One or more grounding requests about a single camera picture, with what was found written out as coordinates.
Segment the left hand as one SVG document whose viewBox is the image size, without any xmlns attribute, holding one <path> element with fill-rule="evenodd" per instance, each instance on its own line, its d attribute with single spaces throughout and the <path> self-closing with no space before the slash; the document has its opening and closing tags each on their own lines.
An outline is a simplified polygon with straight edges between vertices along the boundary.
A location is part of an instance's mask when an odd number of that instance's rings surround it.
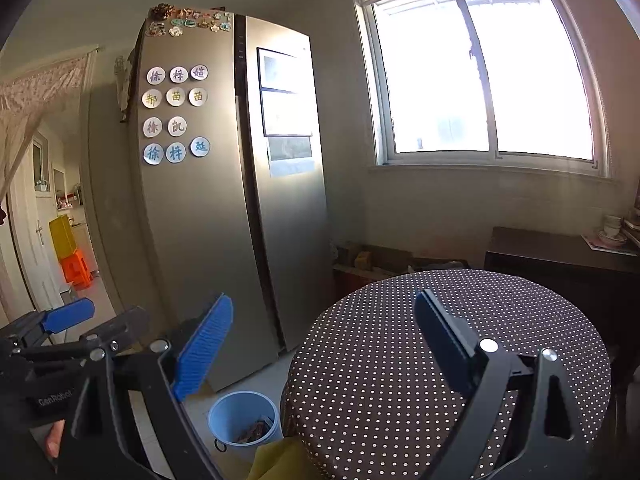
<svg viewBox="0 0 640 480">
<path fill-rule="evenodd" d="M 47 434 L 47 437 L 44 439 L 44 450 L 50 460 L 56 460 L 58 458 L 58 454 L 60 454 L 64 426 L 64 420 L 54 422 Z"/>
</svg>

